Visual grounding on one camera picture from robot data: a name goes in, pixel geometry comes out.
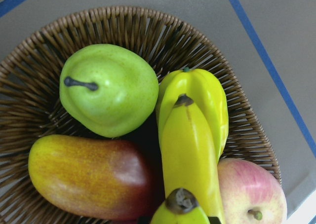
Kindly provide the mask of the green pear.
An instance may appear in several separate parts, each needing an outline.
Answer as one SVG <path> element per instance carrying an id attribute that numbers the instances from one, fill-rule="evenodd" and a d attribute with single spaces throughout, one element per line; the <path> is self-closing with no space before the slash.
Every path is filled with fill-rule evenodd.
<path id="1" fill-rule="evenodd" d="M 104 137 L 140 127 L 158 99 L 158 79 L 139 55 L 112 44 L 94 44 L 70 56 L 60 75 L 65 110 Z"/>

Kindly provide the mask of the yellow starfruit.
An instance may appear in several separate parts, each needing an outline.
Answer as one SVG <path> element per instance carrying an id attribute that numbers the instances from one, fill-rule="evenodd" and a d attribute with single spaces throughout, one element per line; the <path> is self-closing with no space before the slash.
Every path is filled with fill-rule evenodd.
<path id="1" fill-rule="evenodd" d="M 197 104 L 209 124 L 217 158 L 222 155 L 228 133 L 229 115 L 225 91 L 216 76 L 204 69 L 184 68 L 167 74 L 159 85 L 156 118 L 158 136 L 181 94 Z"/>

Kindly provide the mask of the red yellow mango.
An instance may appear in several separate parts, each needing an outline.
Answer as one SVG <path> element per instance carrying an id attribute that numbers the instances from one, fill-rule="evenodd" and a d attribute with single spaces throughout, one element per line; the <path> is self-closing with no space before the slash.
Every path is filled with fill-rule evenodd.
<path id="1" fill-rule="evenodd" d="M 48 202 L 79 216 L 127 221 L 157 205 L 154 174 L 130 141 L 45 136 L 30 149 L 28 171 Z"/>

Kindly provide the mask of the wicker fruit basket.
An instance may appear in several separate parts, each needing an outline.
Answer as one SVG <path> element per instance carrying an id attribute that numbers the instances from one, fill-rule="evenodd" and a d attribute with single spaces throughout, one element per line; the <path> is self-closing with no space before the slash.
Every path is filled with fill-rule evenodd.
<path id="1" fill-rule="evenodd" d="M 37 138 L 65 134 L 96 138 L 59 101 L 66 59 L 95 43 L 125 47 L 145 59 L 158 79 L 184 67 L 212 72 L 227 95 L 229 136 L 224 157 L 263 166 L 277 179 L 272 145 L 225 56 L 201 32 L 166 13 L 134 6 L 99 7 L 57 19 L 22 41 L 0 63 L 0 221 L 3 224 L 98 224 L 48 203 L 28 174 Z"/>

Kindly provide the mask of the pink apple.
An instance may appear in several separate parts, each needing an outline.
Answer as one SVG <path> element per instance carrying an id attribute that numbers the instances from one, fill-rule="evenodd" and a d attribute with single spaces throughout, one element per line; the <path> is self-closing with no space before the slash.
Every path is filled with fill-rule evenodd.
<path id="1" fill-rule="evenodd" d="M 218 163 L 220 193 L 228 224 L 282 224 L 287 218 L 285 194 L 275 177 L 242 159 Z"/>

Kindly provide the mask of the yellow banana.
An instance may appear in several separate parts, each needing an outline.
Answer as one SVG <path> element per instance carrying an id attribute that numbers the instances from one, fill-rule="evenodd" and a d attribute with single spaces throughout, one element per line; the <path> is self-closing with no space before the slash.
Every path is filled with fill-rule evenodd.
<path id="1" fill-rule="evenodd" d="M 152 224 L 208 224 L 208 216 L 195 196 L 184 188 L 173 190 L 157 208 Z"/>
<path id="2" fill-rule="evenodd" d="M 208 217 L 217 217 L 224 224 L 218 157 L 208 122 L 193 99 L 178 96 L 166 120 L 159 121 L 158 136 L 165 195 L 184 188 Z"/>

